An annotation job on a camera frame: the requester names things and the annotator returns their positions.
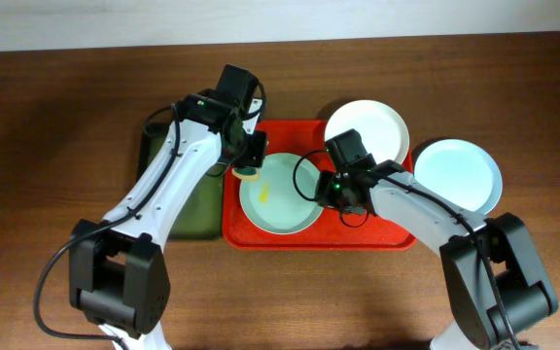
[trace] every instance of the wooden table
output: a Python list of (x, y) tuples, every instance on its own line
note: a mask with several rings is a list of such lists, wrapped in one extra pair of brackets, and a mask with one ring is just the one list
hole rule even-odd
[[(213, 87), (224, 64), (265, 83), (270, 119), (328, 118), (369, 98), (405, 119), (412, 146), (474, 142), (499, 164), (560, 297), (560, 33), (0, 53), (0, 349), (110, 349), (44, 335), (31, 300), (81, 218), (134, 184), (142, 121)], [(406, 252), (246, 252), (170, 242), (162, 322), (177, 349), (331, 349), (426, 340), (452, 320), (438, 258)], [(52, 327), (96, 333), (48, 281)], [(520, 335), (560, 349), (560, 310)]]

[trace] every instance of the red placemat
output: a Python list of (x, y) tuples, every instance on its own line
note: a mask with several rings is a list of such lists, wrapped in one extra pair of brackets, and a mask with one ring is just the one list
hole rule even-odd
[[(267, 154), (292, 153), (305, 155), (325, 148), (324, 131), (327, 121), (263, 121), (257, 129), (265, 131), (269, 140)], [(320, 170), (333, 170), (327, 154), (309, 158)], [(411, 155), (403, 162), (412, 171)], [(294, 234), (279, 235), (265, 232), (252, 224), (241, 209), (241, 181), (228, 172), (224, 180), (222, 232), (224, 239), (239, 249), (272, 250), (404, 250), (416, 240), (405, 229), (381, 218), (369, 217), (358, 228), (347, 227), (338, 212), (324, 209), (309, 228)], [(345, 222), (358, 225), (365, 217), (346, 215)]]

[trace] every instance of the plate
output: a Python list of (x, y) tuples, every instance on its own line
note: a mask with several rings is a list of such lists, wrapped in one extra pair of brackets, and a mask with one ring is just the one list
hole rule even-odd
[(340, 107), (326, 126), (326, 141), (350, 129), (362, 137), (367, 152), (377, 163), (392, 159), (401, 164), (409, 149), (405, 122), (394, 109), (370, 100), (359, 100)]
[(490, 155), (463, 140), (442, 140), (416, 160), (416, 181), (464, 209), (489, 213), (503, 193), (501, 171)]
[[(259, 181), (241, 181), (239, 200), (248, 219), (269, 233), (293, 234), (308, 228), (323, 212), (315, 202), (304, 200), (293, 185), (299, 156), (279, 153), (266, 156)], [(297, 170), (297, 185), (307, 197), (315, 193), (319, 169), (305, 159)]]

